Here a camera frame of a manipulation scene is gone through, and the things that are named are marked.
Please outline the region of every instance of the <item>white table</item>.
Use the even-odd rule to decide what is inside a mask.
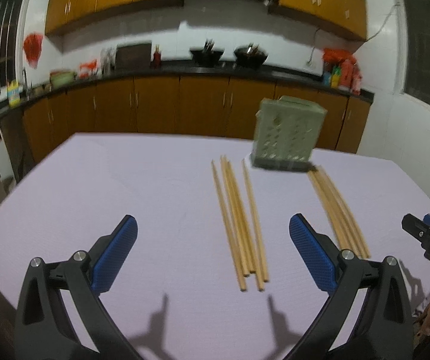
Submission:
[[[210,162],[226,154],[243,186],[240,161],[250,150],[251,142],[231,139],[74,136],[0,206],[0,291],[16,307],[32,257],[66,260],[131,214],[138,239],[101,300],[142,356],[283,358],[327,298],[290,240],[290,218],[301,212],[335,238],[305,174],[251,169],[271,282],[259,293],[250,277],[248,292],[240,292]],[[430,262],[401,229],[404,214],[430,212],[422,190],[391,161],[325,150],[315,150],[312,161],[324,166],[351,207],[372,259],[396,256],[428,293]],[[361,295],[336,345],[346,341]],[[70,296],[64,299],[82,343],[93,347]]]

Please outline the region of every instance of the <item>metal screw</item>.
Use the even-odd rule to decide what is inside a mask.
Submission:
[[[393,256],[387,257],[387,263],[389,266],[395,266],[396,265],[396,258]]]
[[[352,260],[355,257],[355,254],[352,251],[345,249],[341,252],[341,257],[343,257],[345,260]]]
[[[83,250],[79,250],[78,252],[76,252],[74,255],[73,255],[73,259],[75,260],[75,261],[83,261],[84,259],[85,259],[85,257],[87,256],[87,254],[83,251]]]
[[[39,257],[36,257],[34,259],[32,259],[32,261],[30,262],[30,265],[34,268],[38,267],[40,264],[42,263],[42,259]]]

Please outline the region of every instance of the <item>wooden chopstick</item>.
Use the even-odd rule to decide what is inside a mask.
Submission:
[[[330,176],[325,172],[325,170],[319,166],[318,168],[319,174],[321,177],[326,180],[326,184],[328,188],[331,190],[332,194],[335,196],[343,215],[346,218],[347,225],[350,228],[350,230],[353,232],[353,235],[355,237],[356,244],[360,250],[360,254],[362,258],[369,259],[371,257],[370,251],[368,249],[368,245],[366,243],[366,240],[364,239],[363,233],[358,226],[358,223],[356,222],[353,213],[350,210],[350,207],[346,204],[345,199],[340,194],[340,191],[336,188],[335,184],[331,180]]]
[[[240,189],[238,188],[238,183],[236,181],[235,173],[233,172],[233,169],[232,169],[232,164],[230,163],[230,161],[228,161],[227,164],[228,164],[228,175],[230,177],[230,181],[233,186],[233,192],[235,193],[236,207],[240,218],[243,241],[245,242],[245,251],[247,252],[248,270],[250,271],[250,273],[253,274],[253,273],[256,273],[256,267],[255,267],[256,256],[255,256],[255,248],[253,247],[253,241],[249,233],[247,214],[243,206],[243,202],[240,195]]]
[[[310,178],[312,185],[315,187],[316,194],[321,200],[323,208],[327,213],[328,219],[331,222],[331,227],[335,232],[335,236],[337,238],[340,249],[350,249],[350,243],[348,242],[347,235],[345,234],[345,231],[341,226],[340,220],[333,209],[330,199],[325,194],[325,191],[322,188],[319,180],[315,177],[315,171],[310,170],[308,172],[308,177]]]
[[[242,225],[240,222],[240,217],[238,209],[236,207],[235,193],[233,191],[232,183],[228,176],[228,164],[224,157],[220,158],[221,162],[221,172],[223,173],[223,181],[225,185],[225,190],[228,195],[228,203],[230,206],[230,213],[232,217],[233,228],[235,229],[236,240],[238,245],[238,250],[240,252],[240,263],[243,276],[249,276],[248,264],[247,264],[247,252],[245,250],[245,242],[243,239]]]
[[[267,267],[267,256],[265,254],[265,245],[263,244],[263,237],[261,235],[260,217],[258,215],[257,204],[255,202],[255,196],[253,194],[253,185],[250,180],[250,174],[248,172],[247,164],[245,159],[242,161],[243,167],[243,178],[245,179],[245,187],[247,189],[248,202],[250,204],[251,219],[253,221],[253,228],[255,230],[255,241],[257,243],[258,260],[261,269],[261,276],[264,282],[269,281],[268,267]]]
[[[228,245],[230,246],[230,252],[232,254],[233,265],[235,266],[236,278],[238,280],[238,286],[240,291],[247,290],[247,283],[243,277],[240,256],[235,245],[235,239],[233,238],[233,231],[230,224],[230,219],[228,218],[228,213],[226,211],[225,199],[223,198],[223,193],[221,192],[220,180],[218,179],[218,173],[216,171],[215,163],[212,161],[212,172],[213,180],[215,181],[216,193],[218,195],[218,203],[220,204],[221,216],[223,217],[223,223],[225,224],[226,237],[228,238]]]

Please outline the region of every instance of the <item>red plastic bag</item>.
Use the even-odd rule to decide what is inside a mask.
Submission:
[[[27,58],[28,65],[36,69],[40,54],[42,53],[42,39],[43,35],[33,32],[24,39],[24,51]]]
[[[346,50],[341,49],[323,49],[323,61],[330,64],[338,65],[348,59],[352,64],[356,64],[356,58]]]

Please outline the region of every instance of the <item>tabletop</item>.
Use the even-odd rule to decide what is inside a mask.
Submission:
[[[248,292],[240,292],[211,160],[227,155],[242,187],[241,160],[251,146],[236,139],[73,136],[0,206],[0,291],[16,307],[31,258],[64,261],[130,214],[138,239],[100,299],[142,356],[283,358],[327,299],[291,242],[290,218],[301,212],[315,230],[335,237],[306,174],[250,168],[271,281],[260,293],[251,276]],[[372,260],[393,255],[402,262],[417,306],[430,291],[430,262],[401,219],[430,213],[430,199],[391,161],[327,150],[314,150],[311,160],[350,206]],[[242,195],[248,207],[244,189]],[[63,299],[82,344],[94,348],[68,292]],[[334,346],[348,338],[362,302],[359,291]]]

